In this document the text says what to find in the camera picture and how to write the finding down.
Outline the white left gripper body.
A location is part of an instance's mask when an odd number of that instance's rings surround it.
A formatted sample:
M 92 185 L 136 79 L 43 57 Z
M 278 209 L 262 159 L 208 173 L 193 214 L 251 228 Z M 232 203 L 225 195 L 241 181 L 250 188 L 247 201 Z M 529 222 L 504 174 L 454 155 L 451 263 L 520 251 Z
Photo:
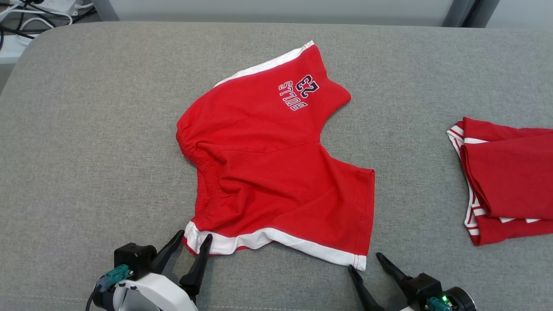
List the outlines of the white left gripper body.
M 95 292 L 93 304 L 106 311 L 197 311 L 188 294 L 161 274 L 149 273 L 133 281 L 113 283 Z

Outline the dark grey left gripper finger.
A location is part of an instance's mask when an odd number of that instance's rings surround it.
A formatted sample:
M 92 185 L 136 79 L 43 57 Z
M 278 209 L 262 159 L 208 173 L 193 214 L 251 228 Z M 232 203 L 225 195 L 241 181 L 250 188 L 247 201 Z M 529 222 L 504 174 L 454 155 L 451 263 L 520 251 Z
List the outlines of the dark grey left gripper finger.
M 213 235 L 208 234 L 204 242 L 202 242 L 200 251 L 189 272 L 183 275 L 178 282 L 179 286 L 188 294 L 190 299 L 196 299 L 196 296 L 200 293 L 212 242 Z
M 166 267 L 170 257 L 182 243 L 185 230 L 178 232 L 167 242 L 167 244 L 157 253 L 152 261 L 152 273 L 161 274 Z

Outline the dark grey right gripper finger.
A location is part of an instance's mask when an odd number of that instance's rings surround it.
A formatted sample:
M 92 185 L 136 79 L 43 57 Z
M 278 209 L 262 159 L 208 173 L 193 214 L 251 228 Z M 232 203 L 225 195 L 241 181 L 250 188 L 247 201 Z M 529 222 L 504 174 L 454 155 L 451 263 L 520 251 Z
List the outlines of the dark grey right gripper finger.
M 354 284 L 355 290 L 357 292 L 358 298 L 361 302 L 362 308 L 364 311 L 384 311 L 385 309 L 381 307 L 372 295 L 368 292 L 365 287 L 363 278 L 353 266 L 348 266 L 348 272 L 351 276 L 352 282 Z
M 393 264 L 393 262 L 391 262 L 391 260 L 389 260 L 384 254 L 376 253 L 376 258 L 383 270 L 385 270 L 385 273 L 391 276 L 400 288 L 404 287 L 406 281 L 411 280 L 410 276 L 404 274 L 403 271 L 397 268 L 397 266 L 395 266 L 395 264 Z

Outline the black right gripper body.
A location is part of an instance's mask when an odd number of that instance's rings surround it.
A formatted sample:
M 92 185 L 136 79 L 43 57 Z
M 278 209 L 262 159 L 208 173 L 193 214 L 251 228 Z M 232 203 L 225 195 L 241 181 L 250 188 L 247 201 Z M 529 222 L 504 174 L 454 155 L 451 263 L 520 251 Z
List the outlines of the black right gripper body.
M 460 287 L 443 291 L 441 299 L 450 306 L 452 311 L 476 311 L 477 309 L 474 300 Z

